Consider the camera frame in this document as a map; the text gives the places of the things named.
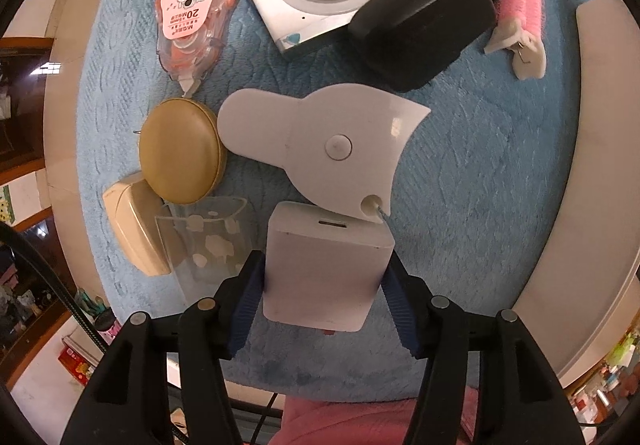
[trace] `screw head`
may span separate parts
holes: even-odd
[[[435,297],[431,298],[431,305],[434,308],[444,310],[444,308],[449,307],[449,299],[443,297],[442,295],[436,295]]]
[[[352,149],[351,140],[343,134],[332,136],[324,144],[326,155],[336,161],[342,161],[350,157]]]
[[[198,301],[198,309],[201,311],[212,310],[216,307],[216,301],[214,301],[211,297],[205,297],[204,299],[200,299]]]
[[[500,312],[500,317],[507,322],[515,322],[518,320],[518,314],[513,310],[502,310]]]
[[[146,321],[146,313],[143,313],[142,311],[133,313],[129,320],[134,326],[140,326],[140,324]]]

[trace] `window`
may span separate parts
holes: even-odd
[[[60,73],[60,66],[58,62],[47,62],[41,65],[38,69],[33,70],[31,75],[57,75]]]

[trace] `pink cloth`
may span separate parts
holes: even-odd
[[[415,400],[331,403],[287,396],[282,429],[270,445],[400,445]],[[478,392],[467,387],[457,445],[473,439]]]

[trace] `slot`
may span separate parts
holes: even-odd
[[[328,221],[327,219],[320,219],[320,221],[318,221],[318,224],[329,225],[330,227],[338,227],[339,229],[345,229],[347,227],[347,225],[345,225],[343,222]]]

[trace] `round white knob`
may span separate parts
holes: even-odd
[[[332,160],[347,159],[351,154],[351,140],[343,134],[336,134],[326,141],[324,151]]]

